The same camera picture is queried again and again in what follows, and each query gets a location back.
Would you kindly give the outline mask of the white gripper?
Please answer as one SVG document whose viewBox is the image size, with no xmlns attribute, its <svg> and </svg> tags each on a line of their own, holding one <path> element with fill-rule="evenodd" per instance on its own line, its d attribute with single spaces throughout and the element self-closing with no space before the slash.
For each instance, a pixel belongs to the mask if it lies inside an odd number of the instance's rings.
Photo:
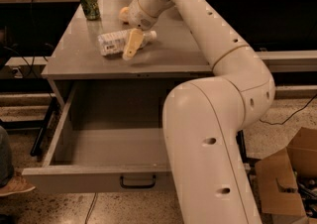
<svg viewBox="0 0 317 224">
<path fill-rule="evenodd" d="M 133 0 L 128 7 L 128 23 L 139 29 L 132 29 L 126 39 L 122 58 L 129 60 L 134 57 L 142 44 L 144 33 L 159 19 L 159 15 L 173 5 L 171 0 Z"/>
</svg>

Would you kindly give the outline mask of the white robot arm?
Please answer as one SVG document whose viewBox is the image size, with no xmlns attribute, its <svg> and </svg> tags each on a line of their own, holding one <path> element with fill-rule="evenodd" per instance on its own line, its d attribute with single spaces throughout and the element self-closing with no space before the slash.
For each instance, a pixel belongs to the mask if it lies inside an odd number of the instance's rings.
<svg viewBox="0 0 317 224">
<path fill-rule="evenodd" d="M 274 81 L 248 43 L 205 0 L 133 0 L 127 20 L 150 29 L 174 5 L 212 76 L 174 87 L 162 127 L 185 224 L 262 224 L 236 142 L 274 98 Z"/>
</svg>

